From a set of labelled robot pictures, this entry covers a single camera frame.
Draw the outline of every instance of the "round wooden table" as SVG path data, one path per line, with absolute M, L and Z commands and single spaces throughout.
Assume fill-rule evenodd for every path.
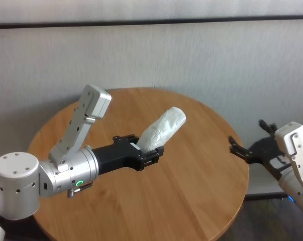
M 141 172 L 122 168 L 98 176 L 73 198 L 41 198 L 34 217 L 55 240 L 215 240 L 237 215 L 248 166 L 229 152 L 233 129 L 212 109 L 186 96 L 153 88 L 109 91 L 112 101 L 85 140 L 93 148 L 113 136 L 137 136 L 172 106 L 186 123 L 165 145 L 159 163 Z M 39 160 L 63 136 L 74 103 L 35 135 L 28 152 Z

